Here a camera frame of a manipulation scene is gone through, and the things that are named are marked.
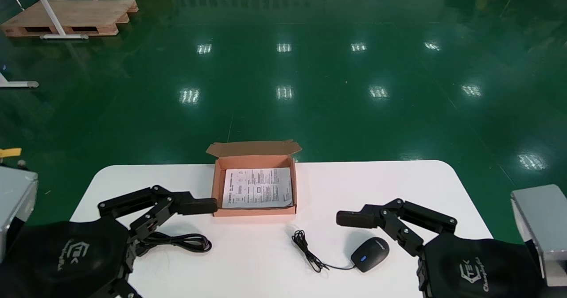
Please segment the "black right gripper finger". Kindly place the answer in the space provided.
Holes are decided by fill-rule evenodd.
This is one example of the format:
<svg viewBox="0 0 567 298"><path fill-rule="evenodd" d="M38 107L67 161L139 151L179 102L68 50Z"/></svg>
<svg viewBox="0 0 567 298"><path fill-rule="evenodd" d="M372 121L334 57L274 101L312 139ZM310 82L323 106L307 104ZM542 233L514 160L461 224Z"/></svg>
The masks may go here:
<svg viewBox="0 0 567 298"><path fill-rule="evenodd" d="M421 255L423 238L405 223L411 223L441 235L454 234L457 220L443 213L395 199L386 205L364 205L359 212L338 211L336 223L343 227L381 228L395 240L409 255Z"/></svg>

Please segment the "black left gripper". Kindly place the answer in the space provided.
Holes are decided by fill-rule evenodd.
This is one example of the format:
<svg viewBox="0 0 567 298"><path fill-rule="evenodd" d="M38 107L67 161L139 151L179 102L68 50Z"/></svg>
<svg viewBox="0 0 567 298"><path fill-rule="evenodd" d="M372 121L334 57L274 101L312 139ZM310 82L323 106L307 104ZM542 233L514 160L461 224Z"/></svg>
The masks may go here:
<svg viewBox="0 0 567 298"><path fill-rule="evenodd" d="M1 263L3 298L141 298L133 244L118 221L23 227Z"/></svg>

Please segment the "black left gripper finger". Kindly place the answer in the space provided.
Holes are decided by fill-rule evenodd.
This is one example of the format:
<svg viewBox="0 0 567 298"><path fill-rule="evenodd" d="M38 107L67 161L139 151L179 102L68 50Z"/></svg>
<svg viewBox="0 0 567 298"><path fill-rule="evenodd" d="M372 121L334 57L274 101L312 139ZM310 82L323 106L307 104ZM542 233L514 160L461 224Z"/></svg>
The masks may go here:
<svg viewBox="0 0 567 298"><path fill-rule="evenodd" d="M148 212L134 220L129 237L136 245L136 256L144 256L160 245L173 245L192 253L207 253L212 244L204 235L190 233L169 236L157 228L174 215L213 214L218 210L215 198L195 198L190 191L172 192L159 185L115 197L98 204L101 217L118 219L140 210Z"/></svg>

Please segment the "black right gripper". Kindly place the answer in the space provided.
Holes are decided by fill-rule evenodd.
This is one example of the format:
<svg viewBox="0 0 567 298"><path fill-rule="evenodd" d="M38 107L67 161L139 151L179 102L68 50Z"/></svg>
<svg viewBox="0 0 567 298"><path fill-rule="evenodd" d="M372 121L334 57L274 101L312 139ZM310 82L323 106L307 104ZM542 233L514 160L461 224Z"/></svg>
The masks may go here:
<svg viewBox="0 0 567 298"><path fill-rule="evenodd" d="M526 245L440 235L419 256L425 298L536 298L543 288Z"/></svg>

